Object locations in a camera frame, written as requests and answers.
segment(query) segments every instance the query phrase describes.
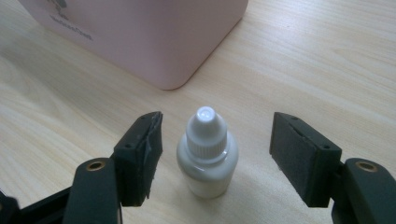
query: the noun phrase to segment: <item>pink box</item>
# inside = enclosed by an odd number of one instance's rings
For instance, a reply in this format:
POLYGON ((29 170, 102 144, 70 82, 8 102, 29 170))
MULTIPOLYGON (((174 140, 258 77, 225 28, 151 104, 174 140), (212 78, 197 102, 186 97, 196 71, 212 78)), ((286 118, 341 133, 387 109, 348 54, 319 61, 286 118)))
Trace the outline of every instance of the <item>pink box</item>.
POLYGON ((45 27, 152 85, 183 85, 248 0, 20 0, 45 27))

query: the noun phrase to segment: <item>brass insert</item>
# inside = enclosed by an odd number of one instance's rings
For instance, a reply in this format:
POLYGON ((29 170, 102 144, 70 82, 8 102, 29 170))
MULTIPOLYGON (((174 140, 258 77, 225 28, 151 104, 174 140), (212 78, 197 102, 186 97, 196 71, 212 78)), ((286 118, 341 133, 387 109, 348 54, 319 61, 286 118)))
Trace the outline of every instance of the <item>brass insert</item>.
POLYGON ((104 161, 93 161, 87 165, 87 170, 88 171, 98 171, 105 166, 106 166, 106 163, 104 161))
POLYGON ((362 170, 367 171, 367 172, 374 173, 374 172, 378 171, 378 168, 376 168, 376 166, 374 164, 367 162, 367 161, 357 161, 355 164, 359 168, 361 168, 362 170))

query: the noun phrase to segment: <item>wooden table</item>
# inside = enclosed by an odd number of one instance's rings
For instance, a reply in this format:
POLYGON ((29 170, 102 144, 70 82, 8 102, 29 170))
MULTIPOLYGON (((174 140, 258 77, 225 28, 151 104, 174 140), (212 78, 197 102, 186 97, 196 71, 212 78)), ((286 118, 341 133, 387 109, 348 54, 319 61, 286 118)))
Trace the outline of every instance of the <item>wooden table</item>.
POLYGON ((396 2, 251 0, 244 18, 183 87, 161 91, 0 2, 0 189, 24 207, 108 157, 140 115, 161 110, 163 155, 150 199, 124 223, 332 223, 307 208, 269 155, 274 112, 297 116, 396 176, 396 2), (191 194, 176 148, 213 106, 240 150, 228 191, 191 194))

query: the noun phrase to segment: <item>dropper bottle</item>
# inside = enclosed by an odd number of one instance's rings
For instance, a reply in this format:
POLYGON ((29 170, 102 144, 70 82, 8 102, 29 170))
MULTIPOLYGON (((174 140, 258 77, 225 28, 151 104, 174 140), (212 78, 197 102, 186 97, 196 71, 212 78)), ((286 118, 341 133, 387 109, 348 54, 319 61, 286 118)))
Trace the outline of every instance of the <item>dropper bottle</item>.
POLYGON ((193 115, 177 146, 177 163, 190 190, 215 198, 228 188, 238 162, 238 147, 224 119, 203 106, 193 115))

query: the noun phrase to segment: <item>black plastic jaw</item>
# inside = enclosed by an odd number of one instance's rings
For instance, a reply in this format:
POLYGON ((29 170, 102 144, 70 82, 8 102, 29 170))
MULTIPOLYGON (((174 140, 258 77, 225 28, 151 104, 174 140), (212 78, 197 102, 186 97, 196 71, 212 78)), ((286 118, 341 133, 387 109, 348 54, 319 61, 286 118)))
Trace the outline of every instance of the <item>black plastic jaw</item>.
POLYGON ((114 147, 122 206, 140 206, 149 197, 157 162, 163 153, 163 114, 153 112, 136 120, 114 147))
POLYGON ((71 188, 30 206, 19 208, 0 191, 0 223, 68 224, 122 223, 121 207, 140 206, 149 196, 163 152, 163 114, 146 114, 132 125, 111 158, 81 164, 71 188))
POLYGON ((301 119, 275 113, 270 154, 307 206, 332 198, 334 223, 396 223, 395 179, 373 161, 343 164, 341 152, 301 119))

